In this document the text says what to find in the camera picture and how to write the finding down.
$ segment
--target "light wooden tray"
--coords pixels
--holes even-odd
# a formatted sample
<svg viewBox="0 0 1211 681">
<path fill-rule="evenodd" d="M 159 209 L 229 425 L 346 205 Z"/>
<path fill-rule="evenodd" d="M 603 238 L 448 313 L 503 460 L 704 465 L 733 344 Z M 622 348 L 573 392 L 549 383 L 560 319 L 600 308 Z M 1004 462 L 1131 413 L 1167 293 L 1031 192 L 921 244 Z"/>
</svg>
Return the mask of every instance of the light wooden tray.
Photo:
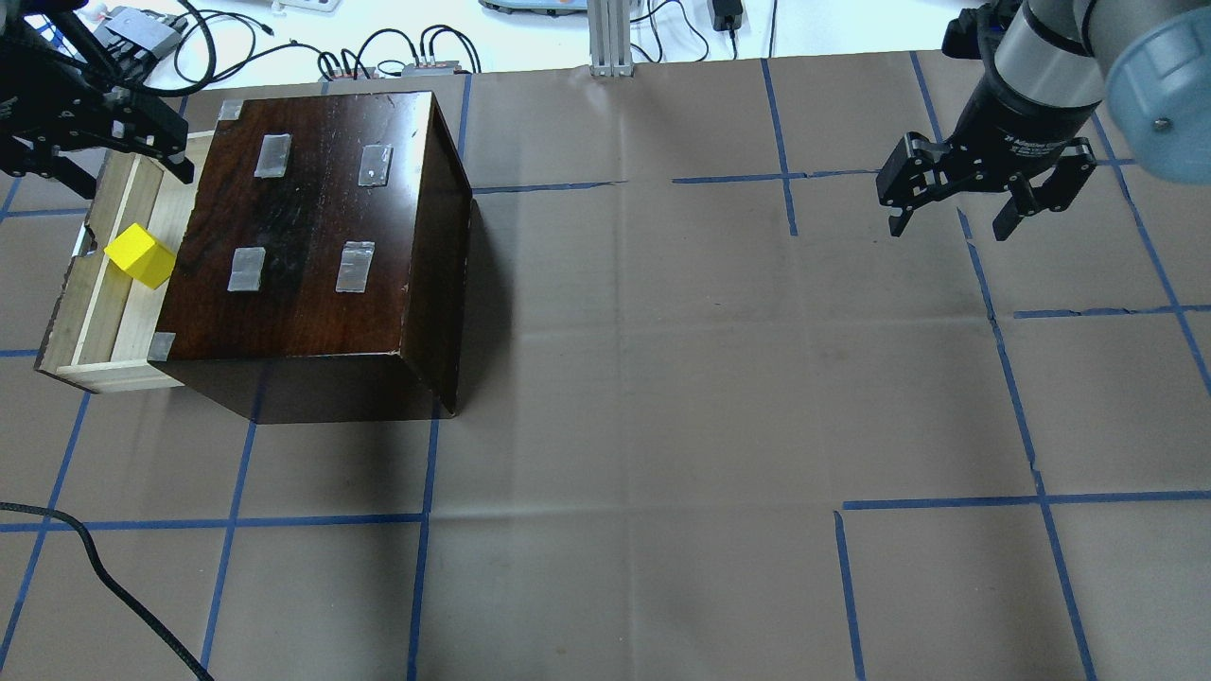
<svg viewBox="0 0 1211 681">
<path fill-rule="evenodd" d="M 185 145 L 199 172 L 212 136 L 212 131 L 190 135 Z M 34 368 L 93 393 L 180 385 L 147 361 L 168 284 L 155 290 L 132 285 L 104 247 L 131 223 L 139 223 L 177 252 L 196 191 L 196 181 L 182 184 L 151 159 L 110 151 L 85 218 L 97 248 L 71 258 Z"/>
</svg>

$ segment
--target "yellow cube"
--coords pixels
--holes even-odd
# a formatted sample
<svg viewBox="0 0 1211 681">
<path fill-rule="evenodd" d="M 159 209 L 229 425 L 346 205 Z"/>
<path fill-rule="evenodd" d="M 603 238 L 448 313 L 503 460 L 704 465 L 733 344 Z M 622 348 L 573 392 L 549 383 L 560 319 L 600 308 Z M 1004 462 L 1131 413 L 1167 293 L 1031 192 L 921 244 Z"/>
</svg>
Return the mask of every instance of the yellow cube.
<svg viewBox="0 0 1211 681">
<path fill-rule="evenodd" d="M 177 256 L 139 223 L 133 223 L 105 246 L 105 254 L 117 269 L 134 277 L 148 288 L 159 288 L 168 280 Z"/>
</svg>

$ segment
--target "robotic arm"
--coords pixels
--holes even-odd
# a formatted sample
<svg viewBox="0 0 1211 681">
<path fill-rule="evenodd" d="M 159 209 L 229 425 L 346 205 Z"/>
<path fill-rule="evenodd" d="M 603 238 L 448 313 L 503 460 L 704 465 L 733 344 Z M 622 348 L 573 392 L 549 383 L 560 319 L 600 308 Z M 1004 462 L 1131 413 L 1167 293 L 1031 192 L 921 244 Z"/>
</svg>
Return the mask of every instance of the robotic arm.
<svg viewBox="0 0 1211 681">
<path fill-rule="evenodd" d="M 189 126 L 160 92 L 134 84 L 147 73 L 124 68 L 98 42 L 73 12 L 81 5 L 0 0 L 0 170 L 54 178 L 92 199 L 97 181 L 63 153 L 108 147 L 155 158 L 193 182 L 194 166 L 184 156 Z M 45 13 L 80 57 L 57 53 L 25 22 L 33 13 Z"/>
<path fill-rule="evenodd" d="M 893 236 L 959 191 L 1010 193 L 998 241 L 1067 210 L 1097 166 L 1075 135 L 1103 99 L 1144 170 L 1211 183 L 1211 0 L 997 0 L 951 22 L 942 51 L 985 75 L 949 138 L 909 132 L 879 171 Z"/>
</svg>

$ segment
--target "dark wooden box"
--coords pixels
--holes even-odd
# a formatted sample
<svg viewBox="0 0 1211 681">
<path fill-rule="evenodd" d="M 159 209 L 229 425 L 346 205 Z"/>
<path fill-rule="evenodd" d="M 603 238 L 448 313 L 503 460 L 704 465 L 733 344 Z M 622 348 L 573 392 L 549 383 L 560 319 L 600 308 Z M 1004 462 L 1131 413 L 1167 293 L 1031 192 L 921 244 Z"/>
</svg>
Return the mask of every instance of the dark wooden box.
<svg viewBox="0 0 1211 681">
<path fill-rule="evenodd" d="M 434 95 L 251 99 L 237 116 L 214 131 L 150 364 L 257 423 L 453 414 L 472 205 Z M 279 135 L 285 172 L 258 177 Z M 391 147 L 385 185 L 360 184 L 367 145 Z M 349 242 L 374 245 L 365 292 L 337 290 Z M 259 287 L 239 290 L 233 256 L 258 247 Z"/>
</svg>

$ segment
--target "gray cylinder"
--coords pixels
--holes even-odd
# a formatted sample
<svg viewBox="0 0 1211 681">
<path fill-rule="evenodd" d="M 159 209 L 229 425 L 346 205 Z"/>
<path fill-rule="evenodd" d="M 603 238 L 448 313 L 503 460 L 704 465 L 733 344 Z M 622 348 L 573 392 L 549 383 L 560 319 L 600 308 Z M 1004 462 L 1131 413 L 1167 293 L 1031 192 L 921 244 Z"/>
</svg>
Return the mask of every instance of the gray cylinder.
<svg viewBox="0 0 1211 681">
<path fill-rule="evenodd" d="M 1035 5 L 1043 4 L 1031 2 L 1032 8 Z M 1067 109 L 1101 102 L 1104 90 L 1097 62 L 1049 42 L 1027 21 L 1026 12 L 1025 6 L 1018 10 L 997 47 L 997 73 L 1005 84 L 1045 107 Z"/>
<path fill-rule="evenodd" d="M 1102 25 L 1127 5 L 1155 10 L 1190 4 L 1101 0 L 1089 34 L 1098 62 L 1103 53 L 1117 55 L 1106 102 L 1140 165 L 1171 182 L 1211 184 L 1211 2 L 1194 2 L 1199 7 L 1152 24 L 1123 46 L 1120 27 Z"/>
<path fill-rule="evenodd" d="M 1081 42 L 1080 24 L 1073 17 L 1072 0 L 1028 0 L 1026 4 L 1048 28 L 1073 42 Z"/>
<path fill-rule="evenodd" d="M 1114 62 L 1137 39 L 1186 12 L 1207 6 L 1211 0 L 1078 0 L 1079 16 L 1074 18 L 1086 46 L 1109 75 Z"/>
</svg>

